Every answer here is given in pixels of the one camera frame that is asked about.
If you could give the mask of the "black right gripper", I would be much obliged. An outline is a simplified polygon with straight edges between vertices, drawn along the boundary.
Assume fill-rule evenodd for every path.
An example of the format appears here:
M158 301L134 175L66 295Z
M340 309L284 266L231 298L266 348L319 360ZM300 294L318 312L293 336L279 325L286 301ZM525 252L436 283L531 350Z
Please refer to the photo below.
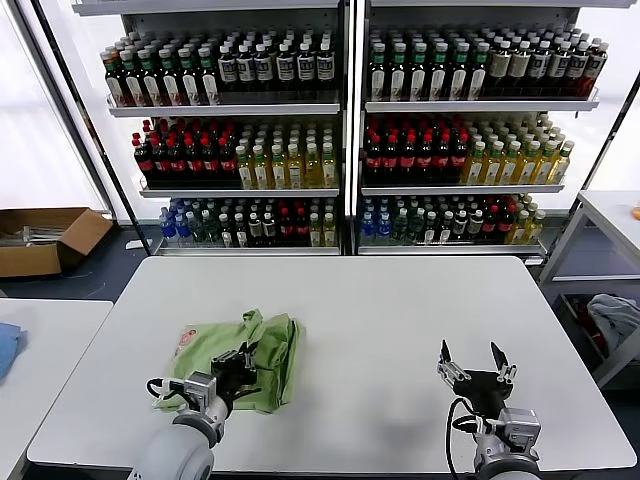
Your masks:
M441 343L437 372L447 385L453 386L456 395L470 402L476 414L499 414L512 393L511 383L517 373L517 366L508 361L495 342L491 343L491 352L497 373L464 371L452 361L446 340Z

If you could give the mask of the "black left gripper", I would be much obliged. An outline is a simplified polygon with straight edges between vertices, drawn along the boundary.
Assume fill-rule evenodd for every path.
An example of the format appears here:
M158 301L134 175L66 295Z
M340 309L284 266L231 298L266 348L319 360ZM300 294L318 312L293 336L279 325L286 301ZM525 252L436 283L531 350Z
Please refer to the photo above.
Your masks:
M211 361L216 378L216 393L221 398L242 398L259 391L255 367L257 342L243 342L239 350L231 350Z

